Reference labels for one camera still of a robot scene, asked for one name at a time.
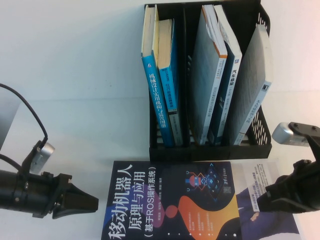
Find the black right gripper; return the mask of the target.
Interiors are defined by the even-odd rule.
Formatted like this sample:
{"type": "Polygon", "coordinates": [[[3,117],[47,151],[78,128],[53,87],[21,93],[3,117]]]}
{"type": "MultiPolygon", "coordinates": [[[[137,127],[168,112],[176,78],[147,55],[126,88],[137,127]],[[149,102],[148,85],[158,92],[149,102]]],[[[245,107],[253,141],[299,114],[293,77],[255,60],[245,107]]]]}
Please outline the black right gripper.
{"type": "Polygon", "coordinates": [[[282,175],[257,199],[260,212],[301,214],[320,209],[320,164],[302,159],[290,175],[282,175]]]}

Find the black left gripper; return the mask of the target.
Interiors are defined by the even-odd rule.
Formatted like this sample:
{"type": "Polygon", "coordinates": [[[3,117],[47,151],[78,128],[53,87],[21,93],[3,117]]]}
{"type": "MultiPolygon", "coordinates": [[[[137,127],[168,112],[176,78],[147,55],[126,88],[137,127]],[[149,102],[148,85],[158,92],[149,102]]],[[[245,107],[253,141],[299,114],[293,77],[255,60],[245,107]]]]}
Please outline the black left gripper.
{"type": "Polygon", "coordinates": [[[60,173],[54,176],[49,172],[42,172],[41,179],[46,180],[46,190],[44,196],[44,208],[39,213],[34,213],[34,218],[44,218],[52,214],[52,219],[62,217],[89,214],[98,210],[99,199],[71,185],[72,176],[60,173]]]}

